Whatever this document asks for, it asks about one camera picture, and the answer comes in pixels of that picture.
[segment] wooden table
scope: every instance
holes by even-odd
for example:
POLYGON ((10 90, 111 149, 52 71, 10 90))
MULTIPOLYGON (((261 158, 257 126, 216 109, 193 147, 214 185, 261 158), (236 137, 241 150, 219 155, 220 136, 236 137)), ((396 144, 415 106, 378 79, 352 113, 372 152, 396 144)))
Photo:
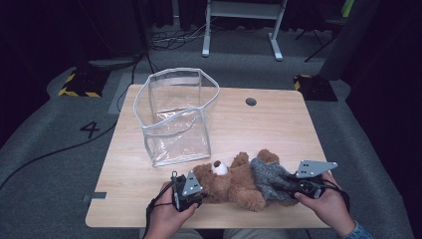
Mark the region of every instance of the wooden table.
MULTIPOLYGON (((136 228, 145 226, 145 208, 171 172, 187 175, 195 165, 221 160, 230 165, 246 151, 251 158, 260 149, 276 153, 289 172, 300 160, 325 161, 317 134, 300 93, 296 91, 222 88, 213 104, 209 125, 211 158, 152 167, 144 148, 142 131, 133 110, 140 85, 128 89, 112 137, 86 222, 90 227, 136 228), (246 98, 257 101, 254 107, 246 98)), ((271 205, 251 212, 233 203, 202 204, 184 224, 188 228, 325 228, 315 214, 301 204, 271 205)))

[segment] blue sleeve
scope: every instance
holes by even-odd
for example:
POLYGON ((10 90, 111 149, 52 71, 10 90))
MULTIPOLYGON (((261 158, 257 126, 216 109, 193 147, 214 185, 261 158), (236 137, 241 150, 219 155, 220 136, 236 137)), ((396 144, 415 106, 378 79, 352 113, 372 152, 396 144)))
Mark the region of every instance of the blue sleeve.
POLYGON ((344 239, 373 239, 372 236, 367 232, 359 223, 354 221, 356 226, 354 230, 350 232, 344 239))

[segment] clear plastic bag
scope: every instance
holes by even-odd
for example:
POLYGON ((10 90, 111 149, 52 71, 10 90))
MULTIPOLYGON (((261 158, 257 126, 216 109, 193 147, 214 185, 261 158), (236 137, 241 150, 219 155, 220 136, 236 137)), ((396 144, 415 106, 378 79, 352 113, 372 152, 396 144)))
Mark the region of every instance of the clear plastic bag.
POLYGON ((167 69, 151 75, 133 111, 153 166, 211 156, 205 112, 220 87, 200 69, 167 69))

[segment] brown teddy bear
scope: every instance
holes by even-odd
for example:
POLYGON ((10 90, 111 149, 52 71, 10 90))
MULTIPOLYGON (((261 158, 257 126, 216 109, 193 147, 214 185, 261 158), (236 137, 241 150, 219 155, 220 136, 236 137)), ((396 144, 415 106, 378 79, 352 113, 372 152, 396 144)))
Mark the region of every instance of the brown teddy bear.
MULTIPOLYGON (((264 162, 280 163, 279 157, 267 149, 262 149, 257 157, 264 162)), ((221 161, 215 161, 197 165, 193 172, 206 194, 204 203, 231 201, 255 212, 262 211, 269 203, 255 185, 246 152, 236 155, 230 167, 221 161)))

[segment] human hand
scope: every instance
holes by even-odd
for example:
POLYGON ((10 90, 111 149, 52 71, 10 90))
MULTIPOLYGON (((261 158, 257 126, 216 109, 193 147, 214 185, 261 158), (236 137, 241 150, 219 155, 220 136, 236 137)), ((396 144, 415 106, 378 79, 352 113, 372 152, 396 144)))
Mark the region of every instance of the human hand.
POLYGON ((171 238, 182 227, 183 223, 195 213, 195 209, 198 207, 197 203, 192 204, 182 212, 178 212, 172 204, 172 196, 173 188, 170 187, 156 200, 156 206, 152 210, 149 229, 145 238, 171 238))
MULTIPOLYGON (((328 172, 322 175, 322 179, 328 180, 338 186, 335 179, 328 172)), ((347 211, 344 200, 339 192, 327 188, 318 199, 312 199, 301 193, 295 193, 295 198, 304 206, 312 209, 316 216, 326 225, 331 227, 339 237, 350 234, 355 227, 347 211)))

